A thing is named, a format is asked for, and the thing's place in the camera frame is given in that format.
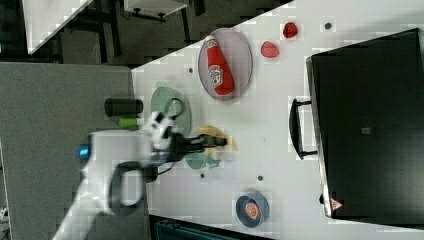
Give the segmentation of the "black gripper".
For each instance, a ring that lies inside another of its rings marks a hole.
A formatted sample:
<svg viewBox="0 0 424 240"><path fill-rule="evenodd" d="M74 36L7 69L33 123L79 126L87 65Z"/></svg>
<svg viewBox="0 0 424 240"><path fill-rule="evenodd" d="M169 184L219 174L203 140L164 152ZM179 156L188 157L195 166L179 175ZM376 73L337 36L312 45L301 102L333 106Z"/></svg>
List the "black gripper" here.
<svg viewBox="0 0 424 240"><path fill-rule="evenodd" d="M203 141L214 141L212 143L202 143ZM190 154L202 152L206 148L224 147L227 142L215 142L224 141L224 138L218 136L212 136L208 134L200 134L198 137L186 138L182 134L175 133L171 141L171 152L176 154Z"/></svg>

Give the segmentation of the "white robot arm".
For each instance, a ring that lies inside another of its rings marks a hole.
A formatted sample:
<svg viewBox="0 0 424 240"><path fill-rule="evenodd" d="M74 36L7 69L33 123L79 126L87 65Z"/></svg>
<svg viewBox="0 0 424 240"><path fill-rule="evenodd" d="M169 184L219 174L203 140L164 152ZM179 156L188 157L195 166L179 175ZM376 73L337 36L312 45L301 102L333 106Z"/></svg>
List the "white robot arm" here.
<svg viewBox="0 0 424 240"><path fill-rule="evenodd" d="M144 184L149 171L158 166L178 162L192 153L207 148L226 146L220 136L201 134L186 138L167 131L163 136L143 131L108 130L89 135L89 158L81 169L81 181L75 198L52 240L85 240L99 214L128 216L141 205L141 200L128 201L124 192L132 187L125 182L134 176Z"/></svg>

